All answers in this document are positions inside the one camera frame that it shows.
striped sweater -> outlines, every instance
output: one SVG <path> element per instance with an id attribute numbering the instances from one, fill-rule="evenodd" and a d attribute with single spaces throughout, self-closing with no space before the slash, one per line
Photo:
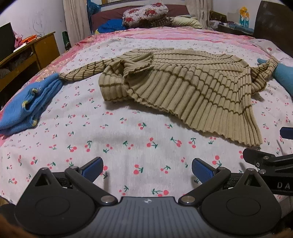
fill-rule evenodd
<path id="1" fill-rule="evenodd" d="M 271 57 L 250 67 L 234 55 L 203 51 L 135 49 L 119 57 L 93 62 L 69 73 L 81 80 L 101 73 L 106 101 L 136 102 L 176 115 L 196 131 L 256 146 L 262 143 L 251 107 L 251 94 L 262 91 L 278 62 Z"/>

pink floral bedspread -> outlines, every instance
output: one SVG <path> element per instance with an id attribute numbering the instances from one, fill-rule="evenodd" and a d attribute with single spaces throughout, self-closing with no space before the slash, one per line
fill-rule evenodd
<path id="1" fill-rule="evenodd" d="M 251 66 L 267 53 L 234 36 L 191 28 L 131 29 L 88 37 L 66 52 L 30 82 L 52 72 L 69 72 L 92 61 L 116 57 L 134 48 L 180 48 L 215 54 L 234 54 Z M 42 114 L 36 128 L 2 139 L 0 149 L 1 196 L 16 203 L 41 167 L 53 172 L 82 166 L 96 156 L 104 160 L 103 173 L 94 182 L 118 199 L 121 196 L 175 196 L 200 183 L 191 171 L 193 158 L 242 173 L 252 167 L 243 160 L 244 146 L 217 135 L 188 129 L 175 117 L 137 103 L 106 103 L 99 75 L 66 84 Z M 292 153 L 293 143 L 280 137 L 290 126 L 293 105 L 274 79 L 252 101 L 263 136 L 256 149 L 276 156 Z M 276 196 L 283 214 L 290 198 Z"/>

wall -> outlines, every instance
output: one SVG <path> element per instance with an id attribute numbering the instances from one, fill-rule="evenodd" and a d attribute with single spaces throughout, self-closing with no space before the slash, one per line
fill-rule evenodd
<path id="1" fill-rule="evenodd" d="M 282 4 L 279 0 L 267 0 Z M 239 9 L 245 6 L 249 12 L 249 27 L 254 29 L 256 14 L 261 0 L 213 0 L 213 10 L 227 15 L 238 13 Z"/>
<path id="2" fill-rule="evenodd" d="M 0 26 L 9 22 L 23 39 L 56 31 L 59 52 L 65 51 L 62 32 L 66 30 L 66 24 L 62 0 L 16 0 L 0 15 Z"/>

pink plastic bag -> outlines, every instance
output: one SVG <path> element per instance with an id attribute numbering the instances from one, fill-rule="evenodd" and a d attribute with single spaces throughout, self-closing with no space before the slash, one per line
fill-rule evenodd
<path id="1" fill-rule="evenodd" d="M 15 36 L 15 44 L 14 44 L 14 48 L 17 49 L 18 47 L 20 47 L 23 43 L 22 41 L 22 36 L 23 35 L 19 35 L 17 34 L 15 31 L 13 31 L 14 36 Z"/>

metal screw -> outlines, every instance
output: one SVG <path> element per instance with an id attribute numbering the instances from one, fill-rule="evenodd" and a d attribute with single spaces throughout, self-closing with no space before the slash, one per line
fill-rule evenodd
<path id="1" fill-rule="evenodd" d="M 265 174 L 267 171 L 265 169 L 261 169 L 258 173 L 259 174 Z"/>
<path id="2" fill-rule="evenodd" d="M 115 197 L 113 197 L 112 195 L 102 196 L 101 201 L 104 203 L 112 203 L 115 201 Z"/>
<path id="3" fill-rule="evenodd" d="M 181 201 L 184 203 L 193 203 L 195 198 L 193 196 L 184 196 L 181 198 Z"/>

